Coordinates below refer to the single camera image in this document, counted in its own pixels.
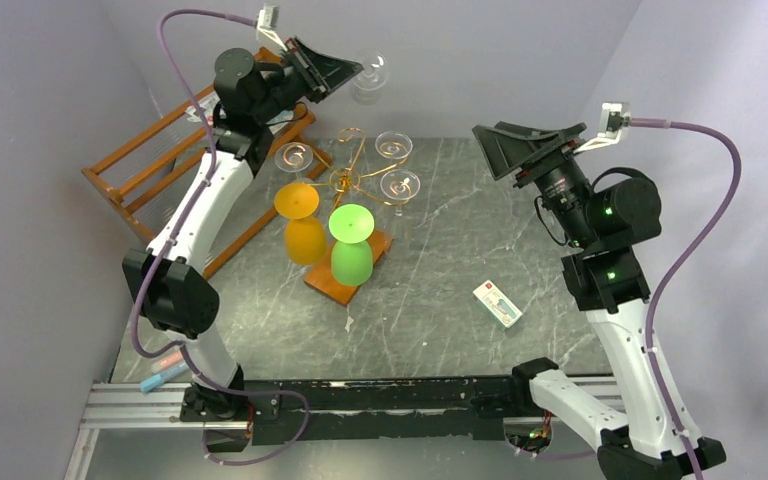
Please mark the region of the orange plastic wine glass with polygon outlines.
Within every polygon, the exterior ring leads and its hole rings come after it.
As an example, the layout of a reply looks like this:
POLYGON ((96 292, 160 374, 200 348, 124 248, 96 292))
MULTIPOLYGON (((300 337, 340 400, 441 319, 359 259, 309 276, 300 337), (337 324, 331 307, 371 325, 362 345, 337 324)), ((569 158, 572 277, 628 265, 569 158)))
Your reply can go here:
POLYGON ((273 206, 287 220, 284 245, 289 259, 298 265, 312 265, 326 253, 325 229, 316 216, 320 206, 317 190, 307 183, 290 183, 275 195, 273 206))

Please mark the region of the clear wine glass front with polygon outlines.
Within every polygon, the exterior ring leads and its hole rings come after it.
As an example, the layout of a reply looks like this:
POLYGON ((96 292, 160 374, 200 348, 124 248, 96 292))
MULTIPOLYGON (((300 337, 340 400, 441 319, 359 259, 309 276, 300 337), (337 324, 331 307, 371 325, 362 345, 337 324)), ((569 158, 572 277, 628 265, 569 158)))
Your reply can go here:
POLYGON ((382 158, 403 161, 412 153, 413 141, 402 132, 386 131, 375 139, 375 150, 382 158))

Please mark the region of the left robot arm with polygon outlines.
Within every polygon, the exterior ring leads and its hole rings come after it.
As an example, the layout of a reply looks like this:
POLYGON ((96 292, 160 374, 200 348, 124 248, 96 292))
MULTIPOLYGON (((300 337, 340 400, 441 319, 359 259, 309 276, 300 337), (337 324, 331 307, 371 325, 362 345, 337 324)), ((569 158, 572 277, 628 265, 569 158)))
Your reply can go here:
POLYGON ((163 230, 122 261, 133 298, 131 338, 142 318, 165 333, 188 362, 199 405, 222 420, 247 402, 244 372, 215 325, 220 297, 204 276, 206 257, 230 213, 274 142, 272 123, 305 99, 319 103, 364 70, 362 63, 318 53, 296 37, 278 62, 259 61, 244 48, 214 63, 217 112, 196 176, 163 230))

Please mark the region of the clear wine glass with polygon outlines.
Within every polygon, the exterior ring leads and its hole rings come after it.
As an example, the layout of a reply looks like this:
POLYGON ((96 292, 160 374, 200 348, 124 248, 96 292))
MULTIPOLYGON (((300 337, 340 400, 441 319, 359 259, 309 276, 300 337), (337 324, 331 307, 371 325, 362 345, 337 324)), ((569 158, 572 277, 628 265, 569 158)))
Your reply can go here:
POLYGON ((379 182, 381 192, 390 200, 396 217, 403 215, 404 206, 421 188, 417 174, 407 169, 394 169, 385 173, 379 182))
POLYGON ((276 150, 273 160, 280 170, 293 173, 296 183, 313 183, 306 174, 314 160, 311 146, 302 142, 288 142, 276 150))
POLYGON ((362 65, 362 71, 352 79, 351 95, 361 105, 373 105, 382 97, 390 77, 390 63, 377 50, 361 50, 355 60, 362 65))
POLYGON ((375 139, 375 150, 382 158, 403 161, 412 153, 413 141, 402 132, 386 131, 375 139))

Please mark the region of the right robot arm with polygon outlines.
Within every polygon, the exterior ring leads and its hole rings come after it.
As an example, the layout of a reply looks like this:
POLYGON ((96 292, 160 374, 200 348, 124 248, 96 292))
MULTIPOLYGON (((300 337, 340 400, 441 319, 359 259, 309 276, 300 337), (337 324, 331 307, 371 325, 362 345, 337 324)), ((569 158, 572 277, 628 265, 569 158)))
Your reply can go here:
POLYGON ((630 121, 611 115, 599 134, 584 125, 542 130, 500 122, 472 132, 495 179, 534 185, 535 205, 561 226, 566 288, 602 344, 623 402, 617 411, 578 386, 554 362, 517 366, 509 399, 521 414, 540 411, 566 424, 594 452, 607 479, 682 479, 726 461, 723 444, 704 436, 665 362, 654 328, 659 295, 634 248, 662 230, 656 184, 620 167, 620 181, 599 189, 577 163, 587 150, 618 142, 630 121))

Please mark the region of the clear wine glass back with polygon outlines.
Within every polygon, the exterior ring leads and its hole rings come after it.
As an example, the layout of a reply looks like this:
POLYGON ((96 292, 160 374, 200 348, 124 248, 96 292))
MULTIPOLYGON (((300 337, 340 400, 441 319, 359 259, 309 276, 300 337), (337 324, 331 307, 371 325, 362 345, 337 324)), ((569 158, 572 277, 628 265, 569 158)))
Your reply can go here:
POLYGON ((313 183, 306 174, 314 160, 311 146, 302 142, 288 142, 276 150, 273 160, 280 170, 293 173, 296 183, 313 183))

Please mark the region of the green plastic wine glass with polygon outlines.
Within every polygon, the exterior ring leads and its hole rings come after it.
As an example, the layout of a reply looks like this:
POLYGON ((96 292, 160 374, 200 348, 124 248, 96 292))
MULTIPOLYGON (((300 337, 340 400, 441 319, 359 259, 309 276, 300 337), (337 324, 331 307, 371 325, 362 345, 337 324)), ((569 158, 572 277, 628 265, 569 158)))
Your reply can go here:
POLYGON ((329 231, 335 242, 331 253, 331 273, 345 286, 359 286, 372 275, 373 253, 368 239, 375 228, 372 213, 359 204, 345 204, 330 216, 329 231))

